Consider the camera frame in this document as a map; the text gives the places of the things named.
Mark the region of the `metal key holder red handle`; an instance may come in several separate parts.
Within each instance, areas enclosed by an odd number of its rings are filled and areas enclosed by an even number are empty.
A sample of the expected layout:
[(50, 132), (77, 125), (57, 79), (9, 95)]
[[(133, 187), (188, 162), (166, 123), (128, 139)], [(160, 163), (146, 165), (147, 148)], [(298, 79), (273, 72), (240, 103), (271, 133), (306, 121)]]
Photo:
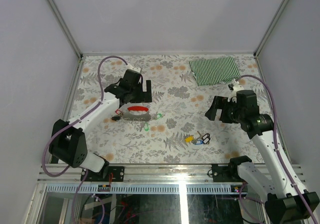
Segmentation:
[(149, 109), (145, 106), (130, 106), (122, 115), (124, 120), (148, 122), (151, 120)]

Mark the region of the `green key tag with key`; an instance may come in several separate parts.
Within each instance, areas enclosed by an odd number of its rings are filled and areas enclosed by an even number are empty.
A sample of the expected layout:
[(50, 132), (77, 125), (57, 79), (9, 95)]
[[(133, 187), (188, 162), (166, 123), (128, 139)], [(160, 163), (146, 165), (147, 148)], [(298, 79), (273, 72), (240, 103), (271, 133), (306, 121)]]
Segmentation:
[(144, 131), (149, 131), (150, 130), (150, 126), (149, 126), (148, 122), (145, 123), (143, 129), (144, 129)]

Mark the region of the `black head key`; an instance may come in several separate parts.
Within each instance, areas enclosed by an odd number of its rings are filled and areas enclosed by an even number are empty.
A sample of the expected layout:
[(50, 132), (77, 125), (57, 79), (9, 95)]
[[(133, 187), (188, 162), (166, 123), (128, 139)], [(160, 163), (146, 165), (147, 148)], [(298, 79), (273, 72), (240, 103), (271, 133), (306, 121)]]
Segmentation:
[(111, 118), (112, 121), (119, 121), (120, 119), (121, 119), (120, 116), (113, 116), (113, 117)]

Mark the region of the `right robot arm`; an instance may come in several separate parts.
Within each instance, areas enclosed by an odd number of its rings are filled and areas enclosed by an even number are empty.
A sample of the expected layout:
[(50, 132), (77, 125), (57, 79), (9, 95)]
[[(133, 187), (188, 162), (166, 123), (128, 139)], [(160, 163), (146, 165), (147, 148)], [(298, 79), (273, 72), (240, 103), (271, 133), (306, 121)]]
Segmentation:
[(205, 116), (213, 121), (220, 110), (222, 123), (239, 124), (259, 150), (270, 178), (262, 174), (248, 156), (239, 156), (231, 158), (222, 170), (212, 166), (213, 179), (221, 175), (224, 181), (246, 182), (265, 203), (272, 223), (310, 218), (319, 205), (319, 196), (314, 191), (309, 192), (300, 181), (277, 141), (272, 118), (261, 114), (259, 109), (255, 92), (240, 90), (231, 98), (215, 96)]

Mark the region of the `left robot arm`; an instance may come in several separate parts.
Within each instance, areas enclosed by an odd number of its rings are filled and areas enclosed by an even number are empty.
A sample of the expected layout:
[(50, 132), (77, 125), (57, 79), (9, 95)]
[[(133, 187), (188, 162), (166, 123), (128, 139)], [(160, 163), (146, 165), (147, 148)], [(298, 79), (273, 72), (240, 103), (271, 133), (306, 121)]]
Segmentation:
[(72, 168), (91, 171), (98, 181), (106, 180), (110, 174), (109, 162), (88, 150), (86, 136), (124, 104), (150, 103), (151, 83), (151, 80), (144, 81), (139, 72), (126, 70), (118, 82), (102, 89), (101, 98), (89, 110), (68, 121), (56, 121), (48, 145), (49, 153)]

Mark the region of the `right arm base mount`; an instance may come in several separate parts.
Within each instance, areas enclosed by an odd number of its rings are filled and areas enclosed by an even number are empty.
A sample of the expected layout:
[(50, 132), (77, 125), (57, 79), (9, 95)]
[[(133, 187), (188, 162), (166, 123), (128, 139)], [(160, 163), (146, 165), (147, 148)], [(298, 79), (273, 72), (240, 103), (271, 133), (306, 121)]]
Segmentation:
[(248, 156), (239, 156), (231, 158), (225, 166), (211, 164), (207, 176), (211, 177), (213, 182), (243, 182), (244, 180), (238, 174), (238, 166), (246, 162), (252, 162), (252, 160)]

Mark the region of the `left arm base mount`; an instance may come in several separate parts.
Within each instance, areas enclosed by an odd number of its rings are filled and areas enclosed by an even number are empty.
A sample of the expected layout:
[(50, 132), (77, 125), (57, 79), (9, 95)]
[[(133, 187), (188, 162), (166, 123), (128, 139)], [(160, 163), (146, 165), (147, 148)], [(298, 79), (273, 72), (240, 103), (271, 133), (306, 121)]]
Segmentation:
[(124, 172), (124, 166), (108, 166), (100, 172), (93, 172), (89, 170), (87, 176), (84, 177), (86, 173), (83, 169), (80, 179), (84, 179), (89, 182), (123, 182), (125, 176)]

